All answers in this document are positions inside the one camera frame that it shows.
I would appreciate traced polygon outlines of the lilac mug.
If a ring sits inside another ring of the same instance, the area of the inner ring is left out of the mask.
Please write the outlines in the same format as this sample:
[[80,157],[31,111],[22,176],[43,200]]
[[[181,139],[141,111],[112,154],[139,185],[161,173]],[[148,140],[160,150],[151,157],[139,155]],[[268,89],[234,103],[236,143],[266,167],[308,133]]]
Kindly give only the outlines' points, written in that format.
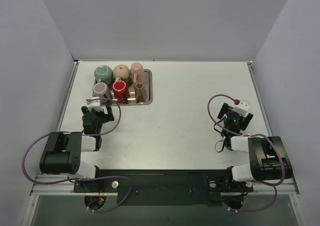
[[99,97],[101,99],[112,99],[111,91],[108,85],[104,82],[96,83],[92,88],[92,93],[95,97]]

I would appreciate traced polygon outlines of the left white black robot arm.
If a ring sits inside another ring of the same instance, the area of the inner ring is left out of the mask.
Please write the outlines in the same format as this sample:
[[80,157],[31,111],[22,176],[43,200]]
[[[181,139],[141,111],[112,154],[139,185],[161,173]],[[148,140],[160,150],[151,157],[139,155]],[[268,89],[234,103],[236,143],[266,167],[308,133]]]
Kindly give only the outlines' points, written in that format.
[[102,145],[101,130],[105,123],[115,120],[111,106],[82,106],[83,131],[51,132],[40,158],[40,171],[44,174],[69,174],[85,180],[92,192],[99,191],[103,179],[98,168],[81,160],[82,152],[98,152]]

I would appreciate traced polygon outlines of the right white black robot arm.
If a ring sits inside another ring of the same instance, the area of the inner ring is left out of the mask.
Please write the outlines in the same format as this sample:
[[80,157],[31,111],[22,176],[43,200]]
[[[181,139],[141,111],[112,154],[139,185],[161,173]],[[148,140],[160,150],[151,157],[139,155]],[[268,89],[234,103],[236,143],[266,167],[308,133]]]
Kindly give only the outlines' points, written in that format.
[[223,178],[224,187],[230,191],[236,190],[242,182],[290,179],[293,167],[279,136],[252,137],[243,135],[253,114],[248,113],[248,103],[241,109],[241,101],[235,107],[224,103],[218,113],[219,123],[223,123],[222,150],[248,153],[249,163],[232,166],[229,175]]

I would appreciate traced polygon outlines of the red mug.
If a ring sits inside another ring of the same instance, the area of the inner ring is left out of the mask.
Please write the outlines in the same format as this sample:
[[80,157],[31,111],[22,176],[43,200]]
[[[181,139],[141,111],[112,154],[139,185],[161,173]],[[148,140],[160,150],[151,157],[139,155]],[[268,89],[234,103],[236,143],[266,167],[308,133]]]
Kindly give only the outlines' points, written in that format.
[[117,99],[118,102],[128,104],[130,98],[130,92],[128,85],[123,80],[115,81],[112,85],[112,91],[114,97]]

